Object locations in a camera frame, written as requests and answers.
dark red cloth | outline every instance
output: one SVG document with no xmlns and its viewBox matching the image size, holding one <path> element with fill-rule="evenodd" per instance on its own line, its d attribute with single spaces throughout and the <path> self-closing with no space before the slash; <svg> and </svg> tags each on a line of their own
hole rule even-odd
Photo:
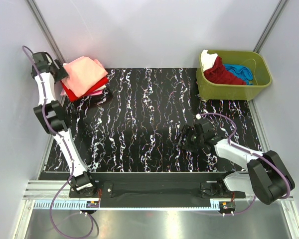
<svg viewBox="0 0 299 239">
<path fill-rule="evenodd" d="M 247 83 L 235 76 L 233 73 L 226 70 L 222 59 L 217 56 L 214 66 L 204 71 L 204 76 L 207 80 L 215 84 L 227 84 L 227 85 L 246 85 Z"/>
<path fill-rule="evenodd" d="M 103 77 L 102 79 L 100 79 L 94 86 L 92 86 L 84 95 L 82 95 L 80 98 L 84 97 L 84 96 L 88 96 L 89 94 L 93 93 L 95 90 L 97 90 L 98 88 L 100 88 L 102 85 L 105 85 L 108 82 L 108 78 L 107 77 Z M 73 93 L 73 91 L 71 91 L 70 89 L 66 88 L 66 86 L 63 84 L 62 81 L 60 81 L 62 84 L 63 89 L 65 90 L 69 100 L 72 101 L 76 101 L 79 98 L 76 97 L 76 95 Z"/>
</svg>

white wall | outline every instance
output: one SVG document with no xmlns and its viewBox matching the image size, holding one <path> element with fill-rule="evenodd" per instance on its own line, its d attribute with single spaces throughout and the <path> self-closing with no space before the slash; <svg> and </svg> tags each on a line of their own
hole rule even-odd
<svg viewBox="0 0 299 239">
<path fill-rule="evenodd" d="M 261 54 L 273 83 L 255 102 L 270 148 L 296 183 L 293 196 L 299 211 L 299 0 L 287 4 Z"/>
<path fill-rule="evenodd" d="M 33 113 L 38 89 L 21 50 L 51 49 L 24 0 L 0 1 L 0 239 L 11 238 L 29 179 L 35 179 L 47 134 Z"/>
<path fill-rule="evenodd" d="M 278 0 L 36 0 L 67 61 L 197 67 L 204 48 L 253 50 Z"/>
</svg>

cable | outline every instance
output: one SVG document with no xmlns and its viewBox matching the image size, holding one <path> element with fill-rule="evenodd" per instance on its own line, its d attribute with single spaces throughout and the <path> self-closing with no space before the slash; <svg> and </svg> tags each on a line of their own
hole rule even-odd
<svg viewBox="0 0 299 239">
<path fill-rule="evenodd" d="M 74 163 L 73 163 L 73 162 L 74 162 L 74 160 L 73 160 L 73 157 L 72 157 L 72 155 L 71 155 L 70 149 L 69 149 L 69 147 L 68 147 L 66 141 L 64 140 L 63 136 L 62 136 L 61 134 L 59 134 L 58 132 L 56 132 L 56 131 L 51 127 L 51 125 L 50 125 L 50 123 L 49 123 L 49 121 L 48 121 L 48 119 L 47 119 L 47 117 L 46 117 L 46 115 L 45 115 L 45 105 L 46 105 L 46 100 L 47 100 L 47 98 L 46 98 L 46 91 L 45 91 L 45 87 L 44 87 L 43 78 L 42 78 L 42 76 L 41 76 L 41 74 L 40 74 L 40 71 L 38 70 L 37 66 L 35 65 L 35 61 L 34 61 L 33 58 L 27 53 L 26 50 L 30 51 L 32 54 L 33 54 L 33 51 L 32 51 L 30 48 L 28 48 L 27 46 L 22 46 L 22 50 L 24 51 L 25 55 L 27 56 L 27 58 L 28 58 L 28 59 L 30 60 L 30 62 L 32 63 L 32 65 L 33 65 L 33 67 L 34 67 L 36 73 L 38 74 L 38 76 L 39 76 L 39 78 L 40 78 L 40 80 L 41 80 L 41 83 L 42 83 L 43 96 L 44 96 L 44 102 L 43 102 L 43 106 L 42 106 L 42 115 L 43 115 L 43 119 L 44 119 L 44 121 L 45 121 L 45 123 L 46 123 L 46 125 L 47 125 L 47 127 L 48 127 L 48 129 L 49 129 L 49 131 L 50 131 L 52 134 L 58 135 L 58 136 L 62 139 L 62 141 L 63 141 L 63 143 L 64 143 L 64 145 L 65 145 L 65 147 L 66 147 L 66 150 L 68 151 L 68 154 L 69 154 L 69 156 L 70 156 L 71 162 L 72 162 L 72 165 L 71 165 L 72 170 L 71 170 L 71 173 L 70 173 L 70 176 L 69 176 L 68 180 L 63 184 L 63 186 L 59 189 L 59 191 L 54 195 L 54 197 L 53 197 L 53 199 L 52 199 L 52 202 L 51 202 L 51 205 L 50 205 L 50 208 L 49 208 L 50 221 L 51 221 L 51 223 L 52 223 L 52 225 L 53 225 L 53 228 L 54 228 L 60 235 L 62 235 L 63 237 L 68 238 L 68 239 L 85 239 L 85 238 L 87 238 L 87 237 L 92 233 L 92 231 L 93 231 L 93 227 L 94 227 L 94 218 L 93 218 L 90 214 L 85 213 L 85 216 L 89 216 L 89 218 L 90 218 L 90 220 L 91 220 L 91 224 L 92 224 L 92 226 L 91 226 L 91 230 L 90 230 L 89 233 L 87 233 L 85 236 L 83 236 L 83 237 L 79 237 L 79 238 L 70 237 L 70 236 L 64 234 L 63 232 L 61 232 L 61 231 L 59 230 L 59 228 L 57 227 L 57 225 L 56 225 L 56 224 L 54 223 L 54 221 L 53 221 L 53 217 L 52 217 L 52 207 L 53 207 L 53 205 L 54 205 L 54 202 L 55 202 L 57 196 L 60 194 L 60 192 L 65 188 L 65 186 L 70 182 L 71 178 L 73 177 L 73 173 L 74 173 Z"/>
<path fill-rule="evenodd" d="M 278 175 L 283 179 L 283 181 L 284 181 L 284 183 L 286 185 L 287 193 L 286 193 L 285 196 L 281 197 L 281 199 L 286 199 L 286 198 L 288 198 L 290 196 L 290 191 L 291 191 L 290 185 L 289 185 L 286 177 L 283 175 L 283 173 L 275 165 L 273 165 L 270 161 L 268 161 L 267 159 L 265 159 L 263 156 L 258 155 L 256 153 L 253 153 L 252 150 L 249 151 L 249 150 L 247 150 L 247 149 L 245 149 L 245 148 L 243 148 L 243 147 L 241 147 L 239 145 L 236 145 L 236 144 L 234 144 L 234 143 L 232 143 L 230 141 L 230 139 L 237 132 L 237 126 L 236 126 L 235 122 L 232 119 L 230 119 L 229 117 L 227 117 L 225 115 L 219 114 L 219 113 L 203 113 L 203 114 L 200 114 L 200 116 L 201 117 L 204 117 L 204 116 L 220 116 L 220 117 L 223 117 L 223 118 L 227 119 L 234 126 L 234 131 L 228 137 L 228 143 L 229 143 L 229 145 L 233 146 L 234 148 L 237 148 L 237 149 L 239 149 L 239 150 L 241 150 L 243 152 L 250 153 L 251 155 L 254 155 L 254 156 L 258 157 L 261 160 L 263 160 L 265 163 L 267 163 L 272 169 L 274 169 L 278 173 Z M 248 210 L 250 210 L 250 208 L 253 205 L 253 203 L 255 202 L 255 200 L 256 200 L 256 195 L 254 196 L 254 199 L 251 202 L 251 204 L 245 210 L 243 210 L 241 212 L 238 212 L 238 213 L 235 213 L 235 214 L 236 215 L 240 215 L 240 214 L 243 214 L 243 213 L 247 212 Z"/>
</svg>

black marble tabletop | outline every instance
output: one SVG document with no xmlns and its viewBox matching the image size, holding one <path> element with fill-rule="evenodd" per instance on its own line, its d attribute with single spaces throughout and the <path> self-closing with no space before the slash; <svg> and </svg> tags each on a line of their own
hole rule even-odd
<svg viewBox="0 0 299 239">
<path fill-rule="evenodd" d="M 180 150 L 172 142 L 197 113 L 221 113 L 237 125 L 233 141 L 260 150 L 246 101 L 199 97 L 196 68 L 109 69 L 101 96 L 65 101 L 78 151 L 92 172 L 202 172 L 241 170 L 203 151 Z M 208 117 L 218 134 L 232 125 Z M 68 171 L 54 142 L 44 171 Z"/>
</svg>

white cloth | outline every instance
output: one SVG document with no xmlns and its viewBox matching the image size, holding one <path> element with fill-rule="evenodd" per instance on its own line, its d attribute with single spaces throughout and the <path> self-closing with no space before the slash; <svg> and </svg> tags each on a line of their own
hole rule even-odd
<svg viewBox="0 0 299 239">
<path fill-rule="evenodd" d="M 203 50 L 203 52 L 200 55 L 201 64 L 203 67 L 203 72 L 212 68 L 214 66 L 214 63 L 216 61 L 216 58 L 218 54 L 208 54 L 208 50 Z"/>
</svg>

